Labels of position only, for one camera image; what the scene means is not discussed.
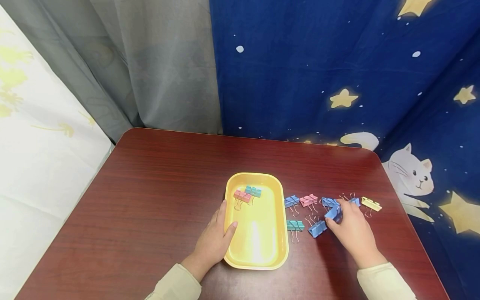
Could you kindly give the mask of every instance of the fabric backdrop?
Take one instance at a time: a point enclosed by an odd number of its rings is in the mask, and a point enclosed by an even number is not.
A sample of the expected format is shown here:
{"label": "fabric backdrop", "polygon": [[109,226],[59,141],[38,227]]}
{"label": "fabric backdrop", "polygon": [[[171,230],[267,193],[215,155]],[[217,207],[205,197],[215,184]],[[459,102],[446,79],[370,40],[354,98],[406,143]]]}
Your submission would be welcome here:
{"label": "fabric backdrop", "polygon": [[480,2],[210,6],[224,133],[375,150],[450,297],[480,299]]}
{"label": "fabric backdrop", "polygon": [[0,6],[0,299],[14,299],[112,146]]}
{"label": "fabric backdrop", "polygon": [[0,0],[113,140],[221,132],[208,0]]}

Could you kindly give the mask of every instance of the gray curtain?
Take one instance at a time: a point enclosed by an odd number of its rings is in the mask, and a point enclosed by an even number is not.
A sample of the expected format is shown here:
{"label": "gray curtain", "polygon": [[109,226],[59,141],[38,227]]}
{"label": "gray curtain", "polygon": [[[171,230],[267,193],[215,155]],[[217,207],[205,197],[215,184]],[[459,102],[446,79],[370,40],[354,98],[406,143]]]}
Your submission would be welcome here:
{"label": "gray curtain", "polygon": [[208,0],[0,0],[113,140],[221,133]]}

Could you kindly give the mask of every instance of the star print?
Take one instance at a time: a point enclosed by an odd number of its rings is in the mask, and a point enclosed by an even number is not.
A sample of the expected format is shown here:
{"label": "star print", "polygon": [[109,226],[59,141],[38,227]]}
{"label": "star print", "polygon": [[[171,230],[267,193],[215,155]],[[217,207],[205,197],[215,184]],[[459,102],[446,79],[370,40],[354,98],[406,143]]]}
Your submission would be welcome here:
{"label": "star print", "polygon": [[425,6],[427,6],[430,1],[433,0],[406,0],[402,10],[398,13],[398,15],[401,16],[407,12],[412,12],[417,15],[417,17],[420,17],[422,12],[425,10]]}
{"label": "star print", "polygon": [[457,234],[469,229],[480,234],[480,205],[467,203],[452,191],[450,203],[440,208],[452,218]]}
{"label": "star print", "polygon": [[475,97],[475,95],[472,94],[473,87],[474,87],[473,85],[469,87],[462,87],[460,89],[460,92],[458,92],[458,94],[453,98],[453,100],[458,100],[462,102],[462,104],[466,104],[470,100],[477,99],[477,97]]}
{"label": "star print", "polygon": [[345,106],[349,108],[352,106],[353,100],[357,99],[358,96],[350,96],[350,92],[344,88],[340,94],[330,97],[330,101],[332,102],[332,108],[336,108],[339,106]]}

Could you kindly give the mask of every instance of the blue curtain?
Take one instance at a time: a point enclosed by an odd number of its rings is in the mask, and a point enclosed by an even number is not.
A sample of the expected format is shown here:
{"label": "blue curtain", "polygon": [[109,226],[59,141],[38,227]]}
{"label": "blue curtain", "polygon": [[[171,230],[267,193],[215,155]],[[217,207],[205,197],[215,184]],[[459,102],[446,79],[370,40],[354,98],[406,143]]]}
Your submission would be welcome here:
{"label": "blue curtain", "polygon": [[210,0],[227,135],[375,150],[453,299],[479,299],[480,2]]}

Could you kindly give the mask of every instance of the yellow plastic tray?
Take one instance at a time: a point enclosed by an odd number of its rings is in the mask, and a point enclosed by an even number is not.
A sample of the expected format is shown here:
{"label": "yellow plastic tray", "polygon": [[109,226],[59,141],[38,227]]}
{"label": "yellow plastic tray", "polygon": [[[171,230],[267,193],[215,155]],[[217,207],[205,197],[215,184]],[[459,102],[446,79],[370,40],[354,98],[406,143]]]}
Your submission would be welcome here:
{"label": "yellow plastic tray", "polygon": [[[261,189],[262,195],[255,197],[251,206],[244,202],[240,210],[235,210],[237,200],[233,193],[245,191],[247,185]],[[288,257],[288,233],[280,181],[268,174],[238,173],[228,180],[225,198],[225,230],[233,221],[239,223],[225,261],[238,269],[281,267]]]}

